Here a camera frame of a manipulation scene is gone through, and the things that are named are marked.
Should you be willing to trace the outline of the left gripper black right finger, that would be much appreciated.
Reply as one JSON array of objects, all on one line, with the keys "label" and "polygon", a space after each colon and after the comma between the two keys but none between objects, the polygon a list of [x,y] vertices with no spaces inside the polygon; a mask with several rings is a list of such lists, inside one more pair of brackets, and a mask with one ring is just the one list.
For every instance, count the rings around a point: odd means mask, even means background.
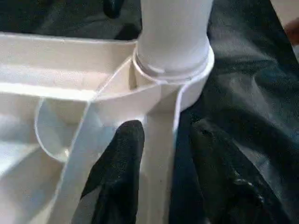
[{"label": "left gripper black right finger", "polygon": [[260,172],[228,135],[200,120],[190,132],[205,214],[212,224],[289,224]]}]

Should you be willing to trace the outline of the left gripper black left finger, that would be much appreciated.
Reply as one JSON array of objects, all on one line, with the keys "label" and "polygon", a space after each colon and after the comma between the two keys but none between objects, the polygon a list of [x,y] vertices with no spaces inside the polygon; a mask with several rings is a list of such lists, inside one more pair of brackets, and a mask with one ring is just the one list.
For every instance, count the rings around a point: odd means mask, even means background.
[{"label": "left gripper black left finger", "polygon": [[141,121],[121,124],[94,164],[81,195],[81,223],[134,224],[144,147]]}]

